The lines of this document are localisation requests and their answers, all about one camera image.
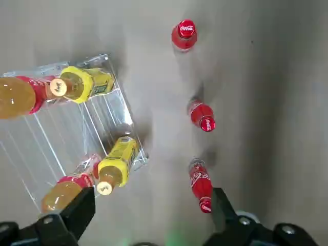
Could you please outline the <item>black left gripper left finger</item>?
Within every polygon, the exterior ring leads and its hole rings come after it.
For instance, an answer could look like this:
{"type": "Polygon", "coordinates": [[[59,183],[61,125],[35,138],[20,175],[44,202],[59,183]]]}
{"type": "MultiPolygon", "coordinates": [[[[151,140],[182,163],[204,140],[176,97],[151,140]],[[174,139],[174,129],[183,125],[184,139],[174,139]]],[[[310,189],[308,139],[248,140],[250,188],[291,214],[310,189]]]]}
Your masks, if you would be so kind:
{"type": "Polygon", "coordinates": [[[47,212],[29,226],[1,222],[1,245],[78,245],[94,215],[94,188],[84,188],[64,209],[47,212]]]}

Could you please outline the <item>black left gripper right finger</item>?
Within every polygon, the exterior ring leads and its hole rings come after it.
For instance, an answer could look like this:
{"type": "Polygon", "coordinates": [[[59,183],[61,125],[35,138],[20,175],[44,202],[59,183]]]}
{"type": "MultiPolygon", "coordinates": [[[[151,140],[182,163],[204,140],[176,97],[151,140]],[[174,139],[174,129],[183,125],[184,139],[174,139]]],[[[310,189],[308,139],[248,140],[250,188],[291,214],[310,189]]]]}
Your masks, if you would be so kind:
{"type": "Polygon", "coordinates": [[[216,232],[205,245],[317,245],[302,227],[292,223],[278,223],[268,229],[250,215],[238,215],[221,188],[212,195],[212,220],[216,232]]]}

